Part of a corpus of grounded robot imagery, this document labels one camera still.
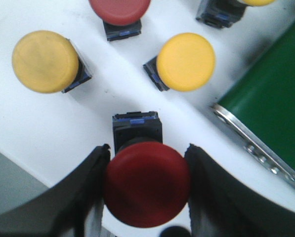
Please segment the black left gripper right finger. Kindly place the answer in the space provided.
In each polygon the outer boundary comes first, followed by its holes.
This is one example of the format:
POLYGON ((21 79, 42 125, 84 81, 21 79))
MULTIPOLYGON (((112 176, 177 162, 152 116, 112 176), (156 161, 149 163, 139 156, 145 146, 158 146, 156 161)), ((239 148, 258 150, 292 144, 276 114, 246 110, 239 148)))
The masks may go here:
POLYGON ((193 237, 295 237, 295 213, 256 193, 189 145, 188 200, 193 237))

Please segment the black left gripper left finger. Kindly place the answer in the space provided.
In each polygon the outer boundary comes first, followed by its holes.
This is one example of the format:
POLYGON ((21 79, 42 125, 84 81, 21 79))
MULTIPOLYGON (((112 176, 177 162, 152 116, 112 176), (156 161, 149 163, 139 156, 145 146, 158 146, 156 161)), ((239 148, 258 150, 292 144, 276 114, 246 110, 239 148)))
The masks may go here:
POLYGON ((58 184, 0 215, 0 237, 99 237, 110 147, 97 146, 58 184))

